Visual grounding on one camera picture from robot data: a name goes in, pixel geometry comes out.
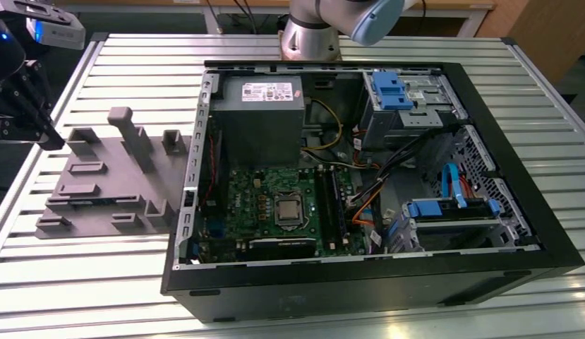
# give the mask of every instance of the yellow wire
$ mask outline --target yellow wire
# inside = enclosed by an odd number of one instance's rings
[[[339,138],[342,137],[342,123],[339,122],[338,116],[335,115],[333,110],[329,108],[329,106],[321,100],[310,98],[310,101],[318,102],[322,105],[322,107],[326,109],[326,111],[331,114],[333,118],[335,119],[335,123],[338,124],[338,135],[335,136],[335,139],[333,139],[333,141],[330,143],[327,143],[326,145],[314,146],[314,147],[302,147],[301,149],[302,150],[325,150],[326,148],[334,146],[338,143]]]

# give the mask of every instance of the red wire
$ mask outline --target red wire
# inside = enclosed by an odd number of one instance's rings
[[[216,175],[214,175],[214,152],[213,152],[214,144],[213,144],[213,137],[208,136],[208,140],[210,142],[210,185],[208,186],[208,191],[206,191],[206,194],[204,195],[204,199],[201,201],[200,206],[204,206],[204,204],[206,203],[208,196],[210,195],[210,191],[213,190],[214,177],[216,177]]]

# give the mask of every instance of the aluminum table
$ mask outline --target aluminum table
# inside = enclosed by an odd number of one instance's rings
[[[465,66],[585,259],[585,127],[518,47],[498,39],[341,39],[345,60]],[[60,134],[116,136],[112,106],[152,136],[189,134],[206,59],[278,59],[275,36],[109,35],[92,41],[53,111]],[[0,206],[0,337],[585,337],[585,266],[478,305],[204,325],[158,293],[166,235],[38,240],[34,222],[69,149],[33,147]]]

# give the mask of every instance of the chip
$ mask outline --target chip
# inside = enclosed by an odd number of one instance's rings
[[[297,201],[279,201],[278,218],[281,220],[298,219]]]

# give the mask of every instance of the blue clip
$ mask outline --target blue clip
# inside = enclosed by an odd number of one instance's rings
[[[465,208],[467,207],[467,204],[465,203],[463,195],[461,194],[458,167],[453,162],[447,162],[442,168],[441,194],[443,198],[450,196],[447,187],[449,176],[451,177],[453,198],[457,200],[459,208]]]
[[[493,212],[493,215],[497,217],[501,213],[499,203],[495,199],[489,199],[486,203],[489,204],[490,212]]]
[[[411,203],[406,204],[406,210],[409,211],[409,217],[410,218],[414,218],[414,217],[417,217],[419,215],[417,207]]]
[[[373,72],[374,90],[381,109],[413,109],[413,102],[405,96],[405,83],[394,72]]]
[[[414,201],[413,204],[417,205],[417,210],[419,211],[419,216],[434,217],[442,215],[441,208],[438,207],[438,201]]]
[[[398,220],[394,220],[393,224],[387,228],[386,238],[390,238],[393,236],[397,227],[398,227]]]

